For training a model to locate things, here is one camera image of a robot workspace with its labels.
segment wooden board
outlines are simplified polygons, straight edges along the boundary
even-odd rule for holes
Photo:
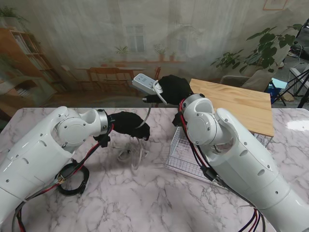
[[[270,95],[244,88],[192,79],[194,93],[202,93],[213,107],[230,111],[249,131],[274,136]]]

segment wall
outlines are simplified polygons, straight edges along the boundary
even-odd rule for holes
[[[153,76],[156,66],[162,67],[160,76],[171,73],[188,80],[239,74],[239,70],[220,72],[210,64],[226,51],[250,51],[258,40],[246,39],[264,28],[277,26],[274,31],[280,32],[286,26],[307,20],[307,0],[288,0],[283,11],[263,10],[265,1],[3,0],[0,6],[15,7],[29,20],[27,28],[42,43],[55,70],[71,89],[77,89],[77,83],[61,65],[68,65],[77,79],[89,80],[84,70],[75,68],[99,67],[122,60],[115,46],[128,45],[128,25],[143,26],[145,50],[127,54],[127,60],[140,61],[128,66],[146,68],[145,74]],[[167,49],[165,60],[176,51],[175,61],[183,63],[149,62],[159,59],[155,44]],[[288,49],[286,46],[276,54],[277,62]]]

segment white marble surface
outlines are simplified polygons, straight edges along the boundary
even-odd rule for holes
[[[142,118],[147,109],[132,111]],[[10,148],[52,109],[21,109],[0,134],[0,151]],[[153,109],[147,123],[150,150],[136,175],[119,163],[119,149],[130,140],[111,133],[107,148],[98,149],[86,162],[90,178],[84,194],[65,197],[51,191],[27,203],[23,221],[31,232],[232,232],[250,219],[253,210],[222,188],[163,167],[175,132],[171,121],[176,109]],[[273,109],[275,137],[269,145],[285,178],[309,202],[309,112],[304,109]],[[91,146],[89,138],[77,151],[81,160]],[[68,185],[75,187],[77,174]],[[11,231],[12,217],[3,226]],[[267,224],[267,231],[273,232]]]

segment power strip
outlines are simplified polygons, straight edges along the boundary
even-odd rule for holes
[[[153,89],[154,83],[155,83],[154,79],[151,79],[150,77],[142,73],[134,77],[132,81],[132,85],[143,93],[150,95],[156,95],[157,94],[156,91],[159,94],[163,93],[162,87],[159,85],[159,83],[156,83],[155,85],[156,91]]]

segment window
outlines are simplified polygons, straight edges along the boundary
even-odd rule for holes
[[[143,25],[126,26],[126,34],[130,52],[144,52]]]

